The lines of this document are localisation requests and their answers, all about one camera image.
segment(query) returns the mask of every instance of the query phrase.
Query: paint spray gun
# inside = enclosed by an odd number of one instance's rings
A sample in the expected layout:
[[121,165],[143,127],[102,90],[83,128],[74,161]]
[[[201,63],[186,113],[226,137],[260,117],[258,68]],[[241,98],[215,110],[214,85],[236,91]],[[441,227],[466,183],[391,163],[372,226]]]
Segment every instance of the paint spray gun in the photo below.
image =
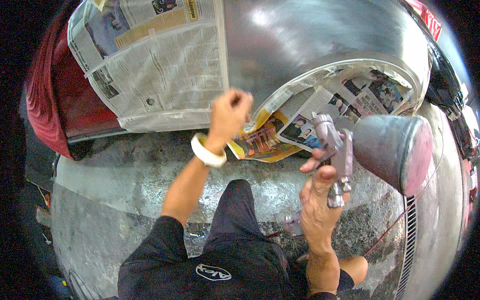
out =
[[[406,197],[421,188],[433,153],[432,129],[424,117],[372,115],[355,124],[353,133],[346,129],[337,132],[327,114],[313,113],[313,124],[327,151],[322,160],[331,159],[337,172],[328,207],[345,205],[343,194],[351,191],[353,157]],[[301,236],[300,212],[286,216],[282,229],[294,237]]]

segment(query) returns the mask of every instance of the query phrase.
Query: black shorts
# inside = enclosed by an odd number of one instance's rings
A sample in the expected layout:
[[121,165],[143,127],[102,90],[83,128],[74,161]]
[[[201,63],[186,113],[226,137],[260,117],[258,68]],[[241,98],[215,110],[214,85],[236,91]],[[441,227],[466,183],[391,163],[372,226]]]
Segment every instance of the black shorts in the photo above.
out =
[[[252,238],[271,242],[258,228],[250,184],[243,179],[232,180],[228,183],[218,202],[203,253],[210,249],[222,248],[230,239]],[[286,264],[286,254],[281,247],[275,244],[274,251],[279,255],[280,261]],[[296,277],[292,273],[298,273],[303,277],[299,280],[305,280],[306,264],[293,264],[293,262],[290,262],[290,268],[288,268],[290,279],[294,280],[294,277]],[[344,270],[340,270],[340,282],[337,290],[350,289],[353,286],[352,277]]]

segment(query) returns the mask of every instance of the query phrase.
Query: wristband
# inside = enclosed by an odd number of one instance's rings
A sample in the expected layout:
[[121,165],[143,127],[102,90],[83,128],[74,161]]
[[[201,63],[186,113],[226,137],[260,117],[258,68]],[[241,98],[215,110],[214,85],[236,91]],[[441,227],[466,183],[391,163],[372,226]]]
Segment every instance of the wristband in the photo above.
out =
[[206,140],[206,135],[203,133],[196,133],[191,141],[192,144],[192,150],[195,155],[204,162],[206,166],[214,167],[214,168],[219,168],[225,162],[227,161],[227,154],[225,153],[225,150],[222,150],[223,155],[218,156],[213,154],[212,152],[208,151],[205,149],[203,146],[203,143],[200,142],[200,140]]

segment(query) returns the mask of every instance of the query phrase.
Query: hand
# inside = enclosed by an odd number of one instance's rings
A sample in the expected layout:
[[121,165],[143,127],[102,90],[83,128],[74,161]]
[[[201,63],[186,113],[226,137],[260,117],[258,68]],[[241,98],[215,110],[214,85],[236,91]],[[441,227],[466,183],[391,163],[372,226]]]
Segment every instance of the hand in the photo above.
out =
[[243,124],[250,120],[250,108],[253,96],[235,88],[228,89],[212,105],[212,123],[204,147],[221,154],[227,143],[240,131]]
[[[315,170],[326,150],[314,149],[312,157],[300,168],[303,173]],[[336,180],[336,170],[332,166],[323,166],[315,171],[308,180],[299,197],[302,204],[300,225],[310,250],[317,255],[332,252],[331,237],[343,207],[327,206],[328,191]],[[343,200],[350,200],[350,193],[343,194]]]

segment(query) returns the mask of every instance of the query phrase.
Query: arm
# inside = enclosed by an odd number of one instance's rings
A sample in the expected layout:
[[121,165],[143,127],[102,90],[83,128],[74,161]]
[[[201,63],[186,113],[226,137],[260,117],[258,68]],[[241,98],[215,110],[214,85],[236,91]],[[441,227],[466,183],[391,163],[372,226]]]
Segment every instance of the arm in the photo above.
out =
[[[220,155],[249,118],[253,97],[237,89],[229,89],[212,105],[212,123],[205,149]],[[209,167],[196,156],[173,181],[163,202],[161,216],[177,219],[184,227],[202,195]]]
[[[300,170],[308,173],[316,168],[324,151],[315,149]],[[327,197],[330,187],[335,181],[336,170],[332,166],[319,168],[303,186],[300,192],[302,211],[301,227],[308,242],[310,253],[307,263],[307,281],[309,295],[329,292],[336,294],[340,278],[340,265],[332,248],[331,237],[343,207],[329,208]],[[350,194],[344,194],[344,201],[349,201]]]

